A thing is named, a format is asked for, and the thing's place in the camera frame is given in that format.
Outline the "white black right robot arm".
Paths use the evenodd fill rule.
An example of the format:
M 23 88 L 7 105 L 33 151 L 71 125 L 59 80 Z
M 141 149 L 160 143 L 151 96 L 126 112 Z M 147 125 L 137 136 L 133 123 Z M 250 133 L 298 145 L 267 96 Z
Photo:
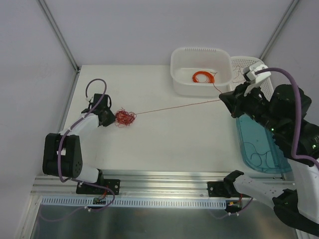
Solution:
M 276 189 L 251 179 L 235 170 L 224 178 L 224 192 L 231 197 L 238 193 L 248 195 L 267 205 L 287 226 L 305 233 L 319 235 L 319 169 L 306 156 L 319 158 L 319 127 L 305 119 L 297 145 L 296 159 L 292 155 L 296 110 L 292 85 L 279 85 L 270 100 L 261 88 L 244 94 L 248 83 L 238 85 L 234 91 L 219 95 L 233 118 L 249 116 L 272 133 L 275 144 L 288 159 L 296 189 Z

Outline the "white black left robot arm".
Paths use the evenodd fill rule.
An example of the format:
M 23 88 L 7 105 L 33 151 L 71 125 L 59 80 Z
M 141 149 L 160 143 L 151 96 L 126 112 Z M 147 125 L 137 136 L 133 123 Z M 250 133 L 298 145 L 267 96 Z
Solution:
M 101 193 L 105 188 L 101 170 L 83 163 L 81 146 L 93 130 L 115 122 L 111 106 L 109 95 L 95 94 L 76 122 L 59 133 L 49 133 L 44 144 L 43 173 L 63 180 L 88 182 L 87 187 L 92 193 Z

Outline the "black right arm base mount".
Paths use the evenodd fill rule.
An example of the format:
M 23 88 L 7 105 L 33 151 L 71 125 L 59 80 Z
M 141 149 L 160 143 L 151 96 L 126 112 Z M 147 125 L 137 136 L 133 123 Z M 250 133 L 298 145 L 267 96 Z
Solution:
M 232 198 L 232 197 L 241 197 L 241 194 L 235 189 L 234 182 L 235 180 L 244 175 L 243 172 L 235 170 L 229 173 L 222 181 L 208 181 L 207 191 L 209 197 L 223 197 L 223 198 Z

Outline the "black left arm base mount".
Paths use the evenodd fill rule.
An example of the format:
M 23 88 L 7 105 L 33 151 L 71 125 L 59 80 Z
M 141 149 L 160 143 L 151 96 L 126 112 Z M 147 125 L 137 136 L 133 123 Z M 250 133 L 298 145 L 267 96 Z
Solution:
M 79 195 L 118 195 L 120 192 L 120 179 L 107 179 L 104 177 L 103 171 L 98 170 L 98 180 L 96 183 L 78 183 L 76 194 Z

